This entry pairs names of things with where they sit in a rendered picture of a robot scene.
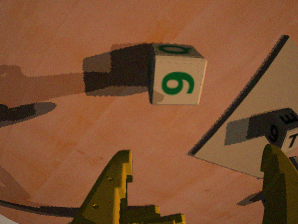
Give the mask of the tan flat mat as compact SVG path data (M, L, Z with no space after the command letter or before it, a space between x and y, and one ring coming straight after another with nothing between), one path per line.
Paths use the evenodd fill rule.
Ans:
M259 178L270 113L298 115L298 47L286 35L265 68L193 156Z

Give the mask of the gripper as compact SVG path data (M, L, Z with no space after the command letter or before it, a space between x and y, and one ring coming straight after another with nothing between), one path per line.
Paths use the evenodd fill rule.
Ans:
M298 224L298 171L277 146L266 144L261 161L262 224ZM132 152L118 151L88 193L71 224L123 224L127 183L133 182Z

